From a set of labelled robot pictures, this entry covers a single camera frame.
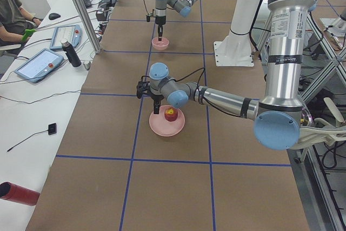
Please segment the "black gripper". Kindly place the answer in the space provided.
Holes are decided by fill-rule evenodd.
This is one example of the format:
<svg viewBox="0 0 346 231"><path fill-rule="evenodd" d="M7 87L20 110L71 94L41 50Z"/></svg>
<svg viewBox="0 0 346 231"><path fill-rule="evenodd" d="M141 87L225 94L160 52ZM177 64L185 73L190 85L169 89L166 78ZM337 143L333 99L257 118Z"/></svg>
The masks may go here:
<svg viewBox="0 0 346 231"><path fill-rule="evenodd" d="M166 16L156 16L155 23L158 25L158 41L161 42L163 37L163 25L166 23Z"/></svg>
<svg viewBox="0 0 346 231"><path fill-rule="evenodd" d="M151 93L150 97L154 101L154 109L153 109L154 114L159 114L159 110L160 110L160 106L161 106L161 100L164 99L164 96Z"/></svg>

